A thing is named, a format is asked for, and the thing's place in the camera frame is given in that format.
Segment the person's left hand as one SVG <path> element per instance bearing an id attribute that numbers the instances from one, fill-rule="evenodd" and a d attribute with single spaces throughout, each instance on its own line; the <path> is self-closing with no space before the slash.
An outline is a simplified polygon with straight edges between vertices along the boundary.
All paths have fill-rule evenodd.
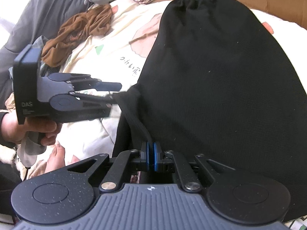
<path id="1" fill-rule="evenodd" d="M 13 148 L 20 144 L 29 131 L 44 133 L 41 145 L 52 145 L 60 133 L 62 124 L 42 117 L 27 118 L 23 125 L 18 124 L 16 112 L 1 112 L 1 145 Z"/>

